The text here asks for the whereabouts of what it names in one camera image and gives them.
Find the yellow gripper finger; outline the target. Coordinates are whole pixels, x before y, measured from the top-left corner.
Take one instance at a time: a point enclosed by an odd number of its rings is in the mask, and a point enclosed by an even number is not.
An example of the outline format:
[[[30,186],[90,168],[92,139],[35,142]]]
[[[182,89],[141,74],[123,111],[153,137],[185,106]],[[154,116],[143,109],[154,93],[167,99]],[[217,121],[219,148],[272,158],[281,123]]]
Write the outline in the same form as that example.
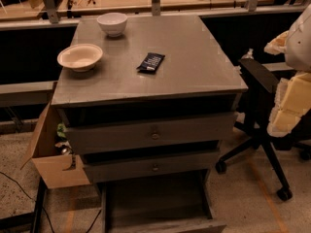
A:
[[[272,137],[285,137],[311,110],[311,74],[298,72],[277,85],[274,107],[269,116],[267,132]]]
[[[264,51],[269,54],[277,55],[285,52],[286,39],[289,32],[285,31],[266,44]]]

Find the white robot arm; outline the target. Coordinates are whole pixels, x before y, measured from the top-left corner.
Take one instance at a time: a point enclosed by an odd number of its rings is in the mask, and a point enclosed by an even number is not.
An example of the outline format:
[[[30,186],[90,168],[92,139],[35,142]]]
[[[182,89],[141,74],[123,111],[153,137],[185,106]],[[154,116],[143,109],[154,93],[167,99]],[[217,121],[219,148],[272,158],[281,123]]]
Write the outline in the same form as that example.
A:
[[[267,132],[273,137],[285,137],[311,110],[311,5],[288,31],[283,32],[265,47],[264,51],[285,55],[286,64],[296,74],[281,79],[277,85],[275,106],[271,111]]]

